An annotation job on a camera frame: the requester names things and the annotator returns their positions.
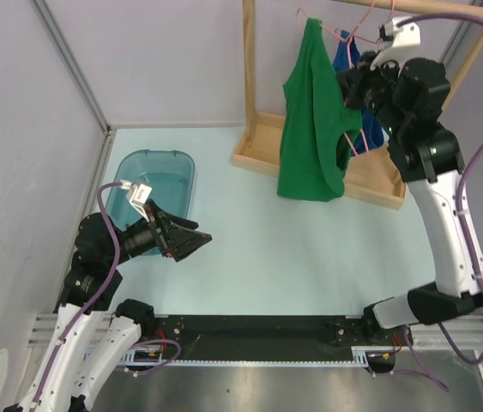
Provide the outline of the pink wire hanger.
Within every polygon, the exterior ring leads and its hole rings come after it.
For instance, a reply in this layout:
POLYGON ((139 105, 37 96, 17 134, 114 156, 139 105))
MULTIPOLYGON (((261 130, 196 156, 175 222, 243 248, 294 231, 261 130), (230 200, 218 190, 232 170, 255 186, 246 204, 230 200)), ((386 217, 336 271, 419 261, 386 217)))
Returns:
MULTIPOLYGON (((377 39, 367 39, 357 35, 360 27, 363 25, 368 15, 377 7, 376 1, 371 1, 367 6, 367 11, 359 20, 359 22, 354 26, 351 31, 344 29, 326 27, 322 25, 322 29, 327 33, 330 33, 333 37, 338 40, 338 47, 336 50, 335 58, 332 63, 332 67, 335 69, 337 74, 343 76, 341 78, 341 85, 343 86, 343 91, 346 93, 344 97, 346 98, 345 103, 347 107, 354 108, 355 100, 349 100, 347 97, 348 89, 355 89, 356 80, 361 80, 362 77, 357 77, 356 69, 357 64, 362 62, 362 55, 359 53, 357 45, 355 43, 356 39, 360 39, 364 42, 373 45, 381 45, 383 40, 381 38, 377 39)), ((352 150, 352 156, 358 156, 362 153, 368 153, 373 149, 380 148, 385 143, 385 138, 383 136, 382 126, 379 124, 377 119, 371 114, 369 109, 361 110, 362 118, 362 128, 359 130, 354 142, 350 143, 350 148, 352 150)))

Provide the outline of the green tank top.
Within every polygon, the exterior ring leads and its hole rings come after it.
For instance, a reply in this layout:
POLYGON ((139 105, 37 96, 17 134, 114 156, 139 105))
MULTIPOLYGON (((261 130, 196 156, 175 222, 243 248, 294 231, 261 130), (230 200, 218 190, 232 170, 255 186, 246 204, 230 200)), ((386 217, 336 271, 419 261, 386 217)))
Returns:
POLYGON ((286 116, 277 194, 319 202, 343 197, 345 173, 362 117, 359 111, 345 107, 318 19, 306 21, 299 55, 283 93, 286 116))

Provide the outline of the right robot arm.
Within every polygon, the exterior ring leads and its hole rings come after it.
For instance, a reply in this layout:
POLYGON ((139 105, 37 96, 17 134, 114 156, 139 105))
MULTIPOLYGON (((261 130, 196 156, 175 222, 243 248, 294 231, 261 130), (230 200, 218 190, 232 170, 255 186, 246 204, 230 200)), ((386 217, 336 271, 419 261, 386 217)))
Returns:
POLYGON ((483 307, 483 257, 458 185, 465 170, 456 136, 439 122, 450 92, 444 65, 412 58, 400 65, 367 51, 337 74, 347 107, 367 109, 385 128, 387 151, 418 205, 435 280, 367 306, 362 333, 382 344, 403 325, 432 325, 483 307))

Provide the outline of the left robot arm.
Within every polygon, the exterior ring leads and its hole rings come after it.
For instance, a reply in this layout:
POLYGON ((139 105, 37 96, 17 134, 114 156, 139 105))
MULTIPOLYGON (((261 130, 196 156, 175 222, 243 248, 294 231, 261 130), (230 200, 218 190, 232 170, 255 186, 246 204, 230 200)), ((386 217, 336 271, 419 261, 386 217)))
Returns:
POLYGON ((147 215, 125 230, 105 212, 81 221, 51 341, 27 393, 10 411, 89 411, 133 346, 150 340, 170 345, 170 340, 155 337, 159 326, 153 307, 127 299, 118 305, 96 348, 88 347, 123 280, 120 264, 152 249, 180 262, 212 239, 196 222, 169 214, 154 201, 145 210, 147 215))

